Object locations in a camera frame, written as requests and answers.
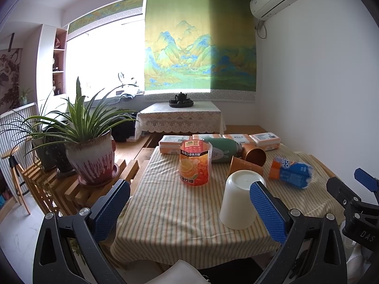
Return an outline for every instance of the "red and white ceramic pot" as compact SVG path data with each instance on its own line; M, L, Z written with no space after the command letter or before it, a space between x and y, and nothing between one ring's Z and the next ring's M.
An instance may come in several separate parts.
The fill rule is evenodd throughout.
M112 179L115 150L110 130L86 142L66 144L66 155L73 168L94 186Z

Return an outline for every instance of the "bright window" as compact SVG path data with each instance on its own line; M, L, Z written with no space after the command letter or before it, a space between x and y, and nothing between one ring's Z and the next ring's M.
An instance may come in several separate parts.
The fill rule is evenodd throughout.
M79 77L82 94L98 98L121 84L134 83L144 90L145 20L143 15L112 22L67 42L66 91L69 98L76 93ZM132 93L127 86L117 89Z

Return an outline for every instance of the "tablecloth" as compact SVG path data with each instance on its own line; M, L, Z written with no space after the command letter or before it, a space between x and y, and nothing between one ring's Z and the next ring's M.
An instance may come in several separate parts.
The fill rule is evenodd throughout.
M221 111L211 101L195 101L192 107L171 108L157 102L137 114L135 138L151 133L219 133L226 130Z
M275 155L311 164L314 173L309 186L298 189L269 179ZM178 164L178 155L160 154L155 149L129 206L117 221L111 246L114 258L123 263L149 259L168 265L182 259L202 269L279 247L259 217L240 231L225 227L219 220L229 164L213 164L212 179L200 187L180 181ZM313 217L330 212L341 224L343 208L326 191L328 175L310 156L281 145L267 152L263 176L268 190L288 208L298 208Z

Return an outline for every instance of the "blue and orange package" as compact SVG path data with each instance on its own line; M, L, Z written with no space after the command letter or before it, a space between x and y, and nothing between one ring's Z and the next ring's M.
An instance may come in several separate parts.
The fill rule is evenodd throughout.
M275 156L272 161L269 178L289 182L298 188L306 188L312 180L313 167L306 163L289 161Z

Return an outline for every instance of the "green tumbler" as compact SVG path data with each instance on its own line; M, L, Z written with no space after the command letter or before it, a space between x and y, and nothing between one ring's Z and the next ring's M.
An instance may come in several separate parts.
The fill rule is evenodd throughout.
M232 157L241 157L242 145L231 139L204 138L212 144L212 162L230 162Z

